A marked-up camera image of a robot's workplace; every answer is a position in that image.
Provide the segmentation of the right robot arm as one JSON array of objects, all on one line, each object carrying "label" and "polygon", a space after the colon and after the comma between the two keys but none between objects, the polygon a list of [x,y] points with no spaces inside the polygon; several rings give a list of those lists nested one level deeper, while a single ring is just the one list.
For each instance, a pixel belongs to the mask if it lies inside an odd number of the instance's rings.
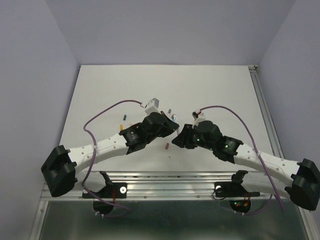
[{"label": "right robot arm", "polygon": [[258,197],[265,193],[290,199],[305,210],[317,209],[320,171],[309,159],[298,162],[257,151],[241,140],[223,135],[219,127],[209,120],[197,126],[185,124],[172,144],[183,149],[203,148],[221,161],[254,170],[238,170],[230,181],[216,183],[215,197]]}]

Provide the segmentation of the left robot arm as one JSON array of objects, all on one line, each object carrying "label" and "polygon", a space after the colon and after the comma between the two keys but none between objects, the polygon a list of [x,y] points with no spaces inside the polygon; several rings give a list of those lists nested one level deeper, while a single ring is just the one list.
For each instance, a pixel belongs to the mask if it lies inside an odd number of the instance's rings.
[{"label": "left robot arm", "polygon": [[156,138],[165,138],[174,133],[179,125],[166,115],[152,112],[142,122],[121,130],[119,133],[97,143],[66,149],[55,147],[41,167],[50,195],[60,197],[70,192],[86,168],[107,159],[140,151]]}]

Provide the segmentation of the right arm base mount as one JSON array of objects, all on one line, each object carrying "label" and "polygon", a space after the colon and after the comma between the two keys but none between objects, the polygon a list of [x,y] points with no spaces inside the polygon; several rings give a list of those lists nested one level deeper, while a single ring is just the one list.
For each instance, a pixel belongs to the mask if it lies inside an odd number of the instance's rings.
[{"label": "right arm base mount", "polygon": [[242,186],[244,177],[248,175],[247,170],[239,170],[231,176],[230,181],[220,181],[214,184],[212,198],[214,200],[224,200],[229,198],[240,198],[238,200],[229,200],[229,205],[236,213],[250,215],[251,198],[259,197],[257,191],[248,191]]}]

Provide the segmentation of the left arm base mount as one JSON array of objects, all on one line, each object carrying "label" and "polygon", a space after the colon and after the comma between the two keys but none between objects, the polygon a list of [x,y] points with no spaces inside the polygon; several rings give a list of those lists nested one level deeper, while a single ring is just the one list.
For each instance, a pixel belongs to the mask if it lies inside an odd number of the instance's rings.
[{"label": "left arm base mount", "polygon": [[93,201],[92,207],[96,216],[106,218],[120,218],[129,213],[129,208],[116,203],[117,197],[122,197],[120,189],[124,184],[115,184],[105,171],[90,173],[81,183],[83,190]]}]

